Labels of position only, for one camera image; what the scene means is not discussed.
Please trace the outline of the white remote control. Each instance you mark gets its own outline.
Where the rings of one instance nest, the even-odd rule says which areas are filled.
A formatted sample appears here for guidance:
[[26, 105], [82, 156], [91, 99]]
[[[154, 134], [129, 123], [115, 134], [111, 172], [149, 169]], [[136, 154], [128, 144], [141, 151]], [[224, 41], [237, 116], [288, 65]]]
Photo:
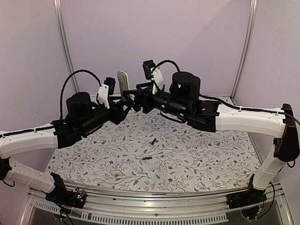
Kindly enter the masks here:
[[124, 71], [118, 71], [117, 78], [118, 78], [118, 82], [119, 82], [121, 100], [126, 101], [126, 98], [124, 97], [123, 92], [129, 90], [128, 75]]

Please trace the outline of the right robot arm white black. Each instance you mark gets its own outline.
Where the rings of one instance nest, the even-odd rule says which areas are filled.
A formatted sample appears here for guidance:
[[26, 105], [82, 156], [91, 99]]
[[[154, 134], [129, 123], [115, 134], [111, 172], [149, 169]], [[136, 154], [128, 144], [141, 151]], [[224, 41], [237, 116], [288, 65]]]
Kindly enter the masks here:
[[173, 91], [156, 73], [131, 90], [136, 112], [150, 115], [147, 133], [160, 145], [150, 171], [164, 192], [198, 192], [249, 187], [242, 200], [253, 204], [282, 168], [300, 154], [290, 105], [262, 109], [231, 105], [200, 94], [200, 79], [177, 73]]

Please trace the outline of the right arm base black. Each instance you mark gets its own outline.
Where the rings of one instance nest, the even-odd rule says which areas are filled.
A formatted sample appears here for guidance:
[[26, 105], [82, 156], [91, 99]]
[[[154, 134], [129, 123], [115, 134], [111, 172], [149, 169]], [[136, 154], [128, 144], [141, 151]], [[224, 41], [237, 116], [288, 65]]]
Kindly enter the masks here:
[[226, 196], [227, 205], [230, 209], [260, 203], [265, 201], [266, 199], [265, 189], [258, 190], [253, 186], [248, 187], [246, 191], [232, 193]]

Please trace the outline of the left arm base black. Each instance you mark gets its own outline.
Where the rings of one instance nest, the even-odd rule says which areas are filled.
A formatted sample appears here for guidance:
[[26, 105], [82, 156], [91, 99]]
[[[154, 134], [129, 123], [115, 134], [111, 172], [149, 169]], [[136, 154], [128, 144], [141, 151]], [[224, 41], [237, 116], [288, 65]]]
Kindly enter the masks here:
[[78, 187], [73, 190], [67, 190], [63, 179], [55, 173], [50, 173], [54, 179], [54, 189], [45, 194], [45, 199], [62, 205], [83, 209], [86, 201], [86, 191]]

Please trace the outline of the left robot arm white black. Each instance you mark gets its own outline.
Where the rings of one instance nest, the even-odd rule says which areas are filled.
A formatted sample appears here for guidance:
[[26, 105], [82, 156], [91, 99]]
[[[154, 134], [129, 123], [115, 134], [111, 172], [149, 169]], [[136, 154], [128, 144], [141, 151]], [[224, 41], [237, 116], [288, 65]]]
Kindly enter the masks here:
[[133, 105], [129, 96], [125, 99], [122, 101], [119, 97], [105, 94], [103, 99], [95, 103], [89, 93], [79, 92], [66, 100], [68, 114], [64, 119], [27, 130], [1, 132], [1, 181], [19, 182], [51, 193], [59, 203], [66, 203], [70, 194], [59, 175], [28, 167], [13, 159], [13, 156], [34, 150], [70, 147], [99, 130], [108, 121], [118, 125]]

